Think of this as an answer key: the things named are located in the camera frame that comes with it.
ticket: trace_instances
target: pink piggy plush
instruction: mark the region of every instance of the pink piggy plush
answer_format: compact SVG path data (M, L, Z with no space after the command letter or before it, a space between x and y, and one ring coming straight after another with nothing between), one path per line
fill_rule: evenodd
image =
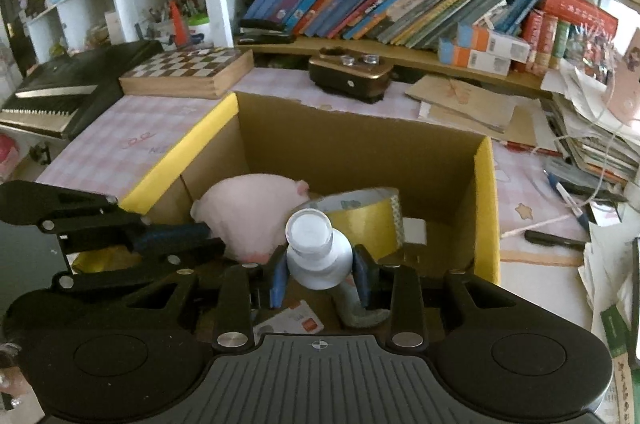
M191 217L225 242L227 258L264 264L286 243L287 219L309 200L308 189L304 181L278 175L241 175L212 186L193 203Z

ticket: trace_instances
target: piano keys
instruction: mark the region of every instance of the piano keys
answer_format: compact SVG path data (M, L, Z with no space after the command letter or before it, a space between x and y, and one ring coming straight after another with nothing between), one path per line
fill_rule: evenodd
M41 65L0 108L0 126L72 140L122 97L118 78L162 52L157 41L105 46Z

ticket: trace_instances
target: pink pig ear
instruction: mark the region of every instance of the pink pig ear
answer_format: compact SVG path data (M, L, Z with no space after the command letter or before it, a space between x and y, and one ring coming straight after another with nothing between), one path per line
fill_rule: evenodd
M303 180L298 181L296 183L296 186L298 187L298 194L299 195L304 195L306 192L309 191L309 184L307 184Z

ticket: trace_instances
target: metal screw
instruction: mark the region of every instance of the metal screw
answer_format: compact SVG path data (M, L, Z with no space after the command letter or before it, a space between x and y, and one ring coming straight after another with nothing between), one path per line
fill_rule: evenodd
M367 65L377 65L380 62L380 56L377 54L367 54L362 58Z
M356 62L356 59L353 56L345 54L343 56L340 56L340 61L342 61L342 64L346 67L351 67Z
M218 336L218 344L225 348L239 348L245 346L249 338L242 332L225 332Z
M58 284L63 289L71 289L74 286L74 279L71 276L60 276Z
M400 346L401 348L415 348L424 343L422 336L415 332L400 332L394 335L391 341L395 346Z

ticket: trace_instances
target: roll of tape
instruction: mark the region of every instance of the roll of tape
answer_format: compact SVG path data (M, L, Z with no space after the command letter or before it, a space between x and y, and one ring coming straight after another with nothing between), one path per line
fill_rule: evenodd
M393 188L349 191L310 200L299 209L313 208L351 245L364 245L374 260L393 254L404 244L399 192Z

